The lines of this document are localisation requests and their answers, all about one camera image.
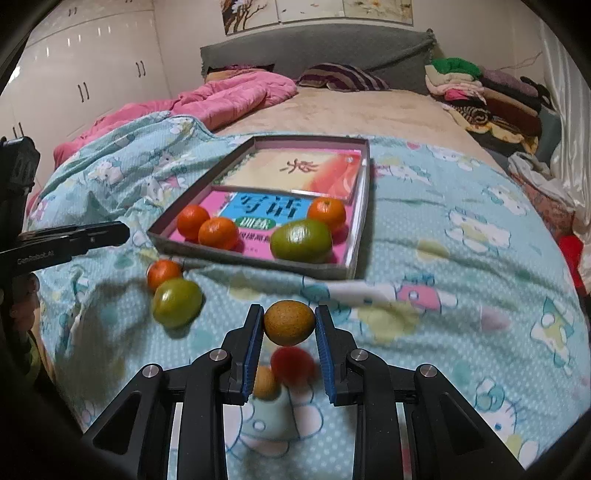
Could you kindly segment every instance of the pink blanket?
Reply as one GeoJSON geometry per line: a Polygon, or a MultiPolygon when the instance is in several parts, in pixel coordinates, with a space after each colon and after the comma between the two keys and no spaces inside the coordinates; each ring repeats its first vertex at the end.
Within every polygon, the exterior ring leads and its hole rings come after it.
{"type": "Polygon", "coordinates": [[[253,110],[281,103],[297,93],[296,84],[271,72],[252,72],[226,80],[207,82],[197,90],[183,92],[174,100],[128,103],[122,109],[99,118],[90,129],[53,151],[56,168],[93,140],[121,125],[153,112],[191,115],[210,130],[227,125],[253,110]]]}

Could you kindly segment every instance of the silver screw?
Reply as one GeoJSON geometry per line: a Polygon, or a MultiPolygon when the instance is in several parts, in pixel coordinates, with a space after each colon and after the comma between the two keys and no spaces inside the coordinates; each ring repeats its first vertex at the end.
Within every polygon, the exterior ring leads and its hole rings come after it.
{"type": "Polygon", "coordinates": [[[419,371],[421,372],[421,375],[427,378],[435,377],[435,375],[437,375],[437,368],[429,364],[421,365],[419,371]]]}
{"type": "Polygon", "coordinates": [[[211,358],[214,362],[224,360],[227,356],[228,353],[225,350],[222,350],[221,348],[216,348],[215,350],[209,352],[209,358],[211,358]]]}
{"type": "Polygon", "coordinates": [[[158,365],[146,365],[142,370],[142,375],[146,378],[152,378],[158,375],[158,372],[160,372],[158,365]]]}
{"type": "Polygon", "coordinates": [[[356,348],[351,352],[351,358],[353,360],[357,360],[358,362],[362,362],[363,360],[367,360],[369,354],[367,351],[363,350],[362,348],[356,348]]]}

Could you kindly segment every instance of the striped cloth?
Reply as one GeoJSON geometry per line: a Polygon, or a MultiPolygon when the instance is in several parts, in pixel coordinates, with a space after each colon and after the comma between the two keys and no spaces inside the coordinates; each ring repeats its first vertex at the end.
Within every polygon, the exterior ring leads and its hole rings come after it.
{"type": "Polygon", "coordinates": [[[328,87],[337,92],[358,92],[361,90],[390,90],[381,78],[351,65],[320,63],[307,69],[298,79],[301,87],[328,87]]]}

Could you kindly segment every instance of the gray headboard cover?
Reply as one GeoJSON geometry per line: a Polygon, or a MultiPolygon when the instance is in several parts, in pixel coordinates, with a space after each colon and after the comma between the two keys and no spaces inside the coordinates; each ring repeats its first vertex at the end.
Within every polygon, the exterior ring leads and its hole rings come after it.
{"type": "Polygon", "coordinates": [[[274,63],[274,72],[296,79],[322,62],[350,64],[383,78],[390,88],[428,93],[424,65],[437,40],[426,32],[369,24],[297,25],[256,31],[201,48],[209,67],[274,63]]]}

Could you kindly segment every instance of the wall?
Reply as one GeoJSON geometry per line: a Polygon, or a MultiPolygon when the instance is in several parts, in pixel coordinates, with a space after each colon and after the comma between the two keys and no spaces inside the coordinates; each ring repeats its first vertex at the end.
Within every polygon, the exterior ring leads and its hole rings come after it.
{"type": "MultiPolygon", "coordinates": [[[[154,6],[164,67],[173,95],[203,83],[200,47],[259,30],[226,37],[219,0],[154,0],[154,6]]],[[[413,27],[389,22],[367,23],[422,31],[432,28],[445,56],[463,57],[488,68],[513,65],[541,50],[538,19],[520,0],[413,0],[413,11],[413,27]]],[[[329,21],[358,22],[330,19],[307,23],[329,21]]],[[[520,70],[519,74],[542,81],[542,58],[527,73],[524,71],[520,70]]]]}

